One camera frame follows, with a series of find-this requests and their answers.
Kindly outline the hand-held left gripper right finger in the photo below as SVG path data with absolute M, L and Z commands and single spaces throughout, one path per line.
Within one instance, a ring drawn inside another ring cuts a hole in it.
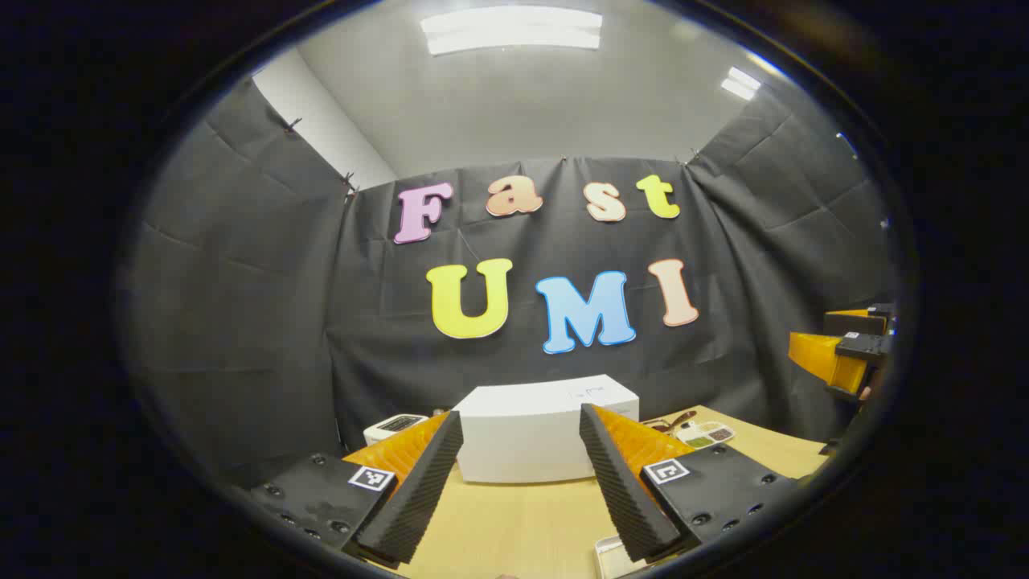
M 578 432 L 630 560 L 655 563 L 720 541 L 799 488 L 728 446 L 728 429 L 680 440 L 584 403 Z

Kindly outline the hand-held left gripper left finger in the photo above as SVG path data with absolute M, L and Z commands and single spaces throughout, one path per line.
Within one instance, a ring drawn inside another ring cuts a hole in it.
M 346 457 L 284 455 L 242 466 L 269 516 L 327 548 L 387 568 L 411 563 L 464 438 L 448 411 Z

